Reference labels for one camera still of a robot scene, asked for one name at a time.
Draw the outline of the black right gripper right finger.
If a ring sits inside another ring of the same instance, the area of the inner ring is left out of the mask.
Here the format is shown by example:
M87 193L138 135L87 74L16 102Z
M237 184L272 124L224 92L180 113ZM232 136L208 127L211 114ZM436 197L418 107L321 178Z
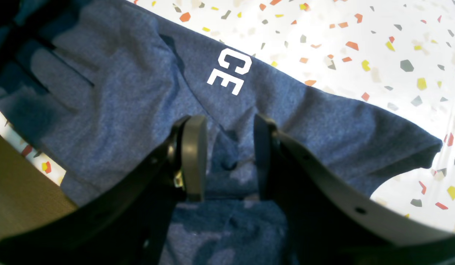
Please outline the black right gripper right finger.
M260 198L285 214L300 265L455 265L455 233L366 198L272 119L253 130Z

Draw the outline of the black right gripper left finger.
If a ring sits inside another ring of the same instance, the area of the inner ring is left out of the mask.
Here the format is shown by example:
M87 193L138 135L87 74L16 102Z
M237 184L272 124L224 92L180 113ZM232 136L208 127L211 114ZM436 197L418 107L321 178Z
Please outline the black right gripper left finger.
M157 265L177 203L204 200L207 119L184 116L111 190L75 212L0 240L2 265Z

